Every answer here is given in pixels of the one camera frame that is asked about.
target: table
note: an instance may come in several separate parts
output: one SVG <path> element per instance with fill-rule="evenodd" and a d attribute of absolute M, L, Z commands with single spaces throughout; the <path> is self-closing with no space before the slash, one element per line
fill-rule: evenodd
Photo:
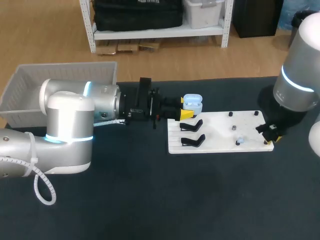
<path fill-rule="evenodd" d="M 204 112 L 244 111 L 259 110 L 260 90 L 275 79 L 153 85 L 168 97 L 201 94 Z M 318 112 L 272 152 L 177 156 L 168 154 L 166 121 L 156 130 L 151 122 L 96 128 L 90 168 L 48 176 L 54 206 L 38 201 L 33 177 L 0 181 L 1 239 L 318 240 L 320 158 L 308 143 Z"/>

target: black clip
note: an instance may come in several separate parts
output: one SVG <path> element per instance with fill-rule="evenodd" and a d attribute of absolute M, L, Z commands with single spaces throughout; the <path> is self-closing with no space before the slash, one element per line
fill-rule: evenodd
<path fill-rule="evenodd" d="M 180 128 L 181 131 L 191 131 L 191 132 L 197 132 L 199 130 L 199 128 L 202 126 L 202 124 L 204 124 L 204 121 L 202 121 L 202 119 L 200 119 L 196 125 L 192 126 L 190 124 L 186 124 L 186 123 L 180 123 Z"/>
<path fill-rule="evenodd" d="M 198 140 L 192 140 L 190 138 L 186 138 L 186 137 L 182 137 L 181 138 L 181 143 L 182 146 L 191 146 L 191 147 L 195 147 L 198 148 L 201 146 L 201 144 L 206 140 L 206 135 L 202 134 Z"/>

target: white shelf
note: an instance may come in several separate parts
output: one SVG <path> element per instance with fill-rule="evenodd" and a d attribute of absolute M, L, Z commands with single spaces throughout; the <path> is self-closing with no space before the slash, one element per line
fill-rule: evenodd
<path fill-rule="evenodd" d="M 223 27 L 221 25 L 206 28 L 192 29 L 188 23 L 165 29 L 150 29 L 142 31 L 98 31 L 93 33 L 95 40 L 113 40 L 113 39 L 153 39 L 153 38 L 178 38 L 194 36 L 213 36 L 222 35 Z"/>
<path fill-rule="evenodd" d="M 98 31 L 95 23 L 91 25 L 90 0 L 79 1 L 84 27 L 92 53 L 96 52 L 96 40 L 153 39 L 222 35 L 221 47 L 226 48 L 228 46 L 234 0 L 225 0 L 223 9 L 224 14 L 222 14 L 224 19 L 220 19 L 218 26 L 192 29 L 187 23 L 184 23 L 182 26 L 178 27 L 143 31 Z"/>

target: wooden floor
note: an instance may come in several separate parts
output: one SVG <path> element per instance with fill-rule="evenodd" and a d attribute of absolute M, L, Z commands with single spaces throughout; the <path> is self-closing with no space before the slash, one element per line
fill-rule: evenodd
<path fill-rule="evenodd" d="M 178 47 L 167 40 L 155 53 L 98 56 L 90 52 L 78 0 L 1 0 L 0 93 L 19 64 L 117 61 L 119 82 L 275 76 L 289 34 L 240 39 L 232 29 L 228 48 Z"/>

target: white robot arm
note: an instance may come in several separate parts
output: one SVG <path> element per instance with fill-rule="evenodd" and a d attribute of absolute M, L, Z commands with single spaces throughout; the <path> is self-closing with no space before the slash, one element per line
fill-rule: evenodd
<path fill-rule="evenodd" d="M 0 129 L 0 178 L 35 174 L 34 191 L 46 205 L 55 203 L 56 193 L 45 174 L 89 168 L 94 126 L 151 119 L 155 128 L 160 118 L 180 121 L 194 115 L 193 110 L 183 110 L 180 97 L 162 98 L 159 89 L 151 89 L 150 78 L 141 78 L 139 87 L 126 94 L 117 85 L 48 79 L 41 86 L 39 105 L 47 115 L 45 137 Z M 51 191 L 51 201 L 39 194 L 39 176 Z"/>
<path fill-rule="evenodd" d="M 308 16 L 300 25 L 273 88 L 273 96 L 294 112 L 314 108 L 320 96 L 320 13 Z M 320 117 L 309 133 L 309 143 L 320 156 Z"/>

